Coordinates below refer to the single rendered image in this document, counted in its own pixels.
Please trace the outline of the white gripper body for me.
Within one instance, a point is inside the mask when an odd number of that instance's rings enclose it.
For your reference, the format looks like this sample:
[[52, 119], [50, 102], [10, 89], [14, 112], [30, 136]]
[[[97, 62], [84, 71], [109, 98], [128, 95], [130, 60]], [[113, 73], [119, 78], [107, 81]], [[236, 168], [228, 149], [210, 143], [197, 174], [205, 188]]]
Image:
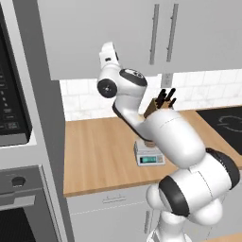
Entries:
[[102, 55], [115, 55], [116, 51], [113, 42], [107, 42], [102, 45], [101, 48]]

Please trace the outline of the grey tall appliance cabinet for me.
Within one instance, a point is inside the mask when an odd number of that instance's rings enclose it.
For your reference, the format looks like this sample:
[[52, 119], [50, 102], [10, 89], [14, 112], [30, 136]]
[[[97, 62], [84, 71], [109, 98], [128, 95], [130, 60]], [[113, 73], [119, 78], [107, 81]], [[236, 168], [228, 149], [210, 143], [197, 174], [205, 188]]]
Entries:
[[0, 0], [32, 124], [29, 142], [0, 147], [0, 171], [38, 166], [58, 242], [75, 242], [63, 194], [65, 121], [50, 78], [37, 0]]

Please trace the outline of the white digital scale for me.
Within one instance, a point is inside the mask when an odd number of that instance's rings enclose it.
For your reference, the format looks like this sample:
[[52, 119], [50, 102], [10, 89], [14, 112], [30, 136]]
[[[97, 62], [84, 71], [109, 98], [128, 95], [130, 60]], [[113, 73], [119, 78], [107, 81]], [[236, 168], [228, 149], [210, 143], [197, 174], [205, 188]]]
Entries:
[[134, 155], [138, 166], [165, 165], [163, 153], [156, 147], [147, 147], [141, 139], [134, 142]]

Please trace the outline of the wooden knife block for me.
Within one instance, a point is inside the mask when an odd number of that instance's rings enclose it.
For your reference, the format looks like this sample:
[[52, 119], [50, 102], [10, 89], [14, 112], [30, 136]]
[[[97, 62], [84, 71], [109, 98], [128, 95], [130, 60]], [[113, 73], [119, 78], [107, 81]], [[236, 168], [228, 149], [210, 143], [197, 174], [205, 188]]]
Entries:
[[[165, 101], [165, 102], [163, 103], [163, 105], [161, 106], [161, 109], [171, 109], [171, 108], [168, 108], [168, 105], [169, 105], [170, 101], [171, 101], [171, 100], [169, 100], [169, 101]], [[147, 118], [149, 115], [151, 115], [153, 112], [155, 112], [155, 111], [157, 111], [157, 110], [159, 110], [159, 109], [156, 107], [156, 104], [155, 104], [155, 98], [153, 98], [153, 99], [150, 101], [150, 103], [149, 103], [149, 105], [148, 105], [146, 111], [144, 112], [144, 118]]]

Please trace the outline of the black microwave oven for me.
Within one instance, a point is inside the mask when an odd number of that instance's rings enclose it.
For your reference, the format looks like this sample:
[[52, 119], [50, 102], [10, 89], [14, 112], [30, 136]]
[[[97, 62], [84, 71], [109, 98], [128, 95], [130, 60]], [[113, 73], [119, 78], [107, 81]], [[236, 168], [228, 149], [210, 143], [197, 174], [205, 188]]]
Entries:
[[29, 142], [32, 124], [0, 5], [0, 147]]

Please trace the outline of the black hob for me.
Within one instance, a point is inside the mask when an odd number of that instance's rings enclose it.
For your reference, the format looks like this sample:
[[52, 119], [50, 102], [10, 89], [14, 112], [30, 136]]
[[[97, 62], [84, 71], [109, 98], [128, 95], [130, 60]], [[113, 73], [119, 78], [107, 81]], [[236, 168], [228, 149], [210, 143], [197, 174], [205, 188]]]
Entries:
[[242, 106], [199, 110], [198, 114], [242, 155]]

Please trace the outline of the grey drawer front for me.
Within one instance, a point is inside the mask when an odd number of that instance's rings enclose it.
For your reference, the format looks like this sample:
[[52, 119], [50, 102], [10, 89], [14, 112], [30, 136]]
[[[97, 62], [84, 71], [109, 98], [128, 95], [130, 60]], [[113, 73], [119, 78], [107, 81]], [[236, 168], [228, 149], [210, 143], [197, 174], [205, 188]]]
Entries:
[[[148, 188], [149, 184], [71, 197], [67, 199], [69, 213], [73, 216], [127, 205], [147, 203], [146, 194]], [[115, 198], [121, 196], [127, 199], [116, 203], [102, 203], [102, 200], [106, 197]]]

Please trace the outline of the black oven knob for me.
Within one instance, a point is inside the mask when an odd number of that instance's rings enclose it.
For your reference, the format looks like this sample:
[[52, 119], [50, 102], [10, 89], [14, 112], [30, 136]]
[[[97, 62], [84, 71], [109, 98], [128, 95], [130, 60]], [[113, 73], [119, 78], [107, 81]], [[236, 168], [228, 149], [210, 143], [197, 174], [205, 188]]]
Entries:
[[26, 179], [24, 177], [15, 177], [11, 180], [11, 183], [14, 188], [22, 187], [26, 183]]

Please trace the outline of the grey base cupboard door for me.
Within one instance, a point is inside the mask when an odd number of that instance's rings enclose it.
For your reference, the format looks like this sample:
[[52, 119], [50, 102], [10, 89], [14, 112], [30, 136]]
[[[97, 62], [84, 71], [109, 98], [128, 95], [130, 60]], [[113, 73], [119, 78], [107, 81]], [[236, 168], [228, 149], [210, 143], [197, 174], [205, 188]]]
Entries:
[[[146, 211], [150, 211], [144, 233]], [[147, 203], [71, 216], [75, 242], [146, 242], [153, 210]]]

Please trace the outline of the steel built-in oven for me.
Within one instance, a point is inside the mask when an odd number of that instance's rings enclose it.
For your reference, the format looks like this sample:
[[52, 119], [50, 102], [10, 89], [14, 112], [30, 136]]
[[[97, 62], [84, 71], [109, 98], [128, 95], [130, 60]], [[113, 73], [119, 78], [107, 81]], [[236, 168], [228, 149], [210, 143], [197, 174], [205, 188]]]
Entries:
[[[26, 183], [14, 188], [11, 180], [15, 177], [24, 177]], [[0, 242], [58, 242], [39, 167], [0, 171], [0, 205], [33, 195], [36, 196], [33, 206], [0, 211]]]

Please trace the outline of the grey wall cupboard door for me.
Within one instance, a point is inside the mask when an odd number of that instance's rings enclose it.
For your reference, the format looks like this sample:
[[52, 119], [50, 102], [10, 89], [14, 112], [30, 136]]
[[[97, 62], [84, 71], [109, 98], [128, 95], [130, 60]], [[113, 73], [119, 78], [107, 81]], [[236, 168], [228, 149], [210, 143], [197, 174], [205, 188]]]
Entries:
[[154, 0], [37, 0], [50, 77], [97, 78], [99, 52], [111, 42], [119, 62], [147, 77], [161, 72], [151, 60]]
[[179, 4], [167, 73], [242, 69], [242, 0], [175, 0]]

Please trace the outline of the grey wall socket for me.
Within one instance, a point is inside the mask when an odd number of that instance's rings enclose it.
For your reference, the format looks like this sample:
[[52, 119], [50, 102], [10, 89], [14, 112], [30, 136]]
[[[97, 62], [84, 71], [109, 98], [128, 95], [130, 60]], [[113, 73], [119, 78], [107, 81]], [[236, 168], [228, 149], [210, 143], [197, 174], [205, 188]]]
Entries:
[[172, 80], [173, 80], [173, 74], [172, 73], [166, 73], [162, 74], [162, 88], [170, 88], [172, 86]]

